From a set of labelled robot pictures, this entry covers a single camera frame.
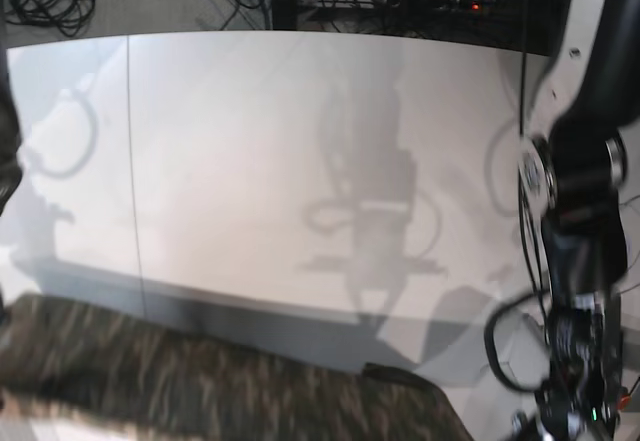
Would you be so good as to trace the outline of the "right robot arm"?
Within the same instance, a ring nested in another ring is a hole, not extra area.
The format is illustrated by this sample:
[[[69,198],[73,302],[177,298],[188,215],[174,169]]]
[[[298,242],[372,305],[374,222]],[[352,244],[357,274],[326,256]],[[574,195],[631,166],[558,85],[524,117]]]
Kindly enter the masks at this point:
[[[23,171],[18,161],[22,143],[18,115],[11,92],[6,29],[1,25],[1,212],[18,188]]]

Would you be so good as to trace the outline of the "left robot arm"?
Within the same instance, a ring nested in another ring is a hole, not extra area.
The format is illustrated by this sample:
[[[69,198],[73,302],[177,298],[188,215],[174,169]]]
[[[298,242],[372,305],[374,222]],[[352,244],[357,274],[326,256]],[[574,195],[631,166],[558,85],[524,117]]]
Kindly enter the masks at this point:
[[[567,0],[561,19],[519,133],[520,233],[548,375],[529,387],[500,366],[495,329],[517,300],[489,316],[484,346],[495,378],[535,398],[534,414],[515,414],[513,439],[610,440],[627,397],[619,192],[629,165],[620,131],[639,118],[639,0]]]

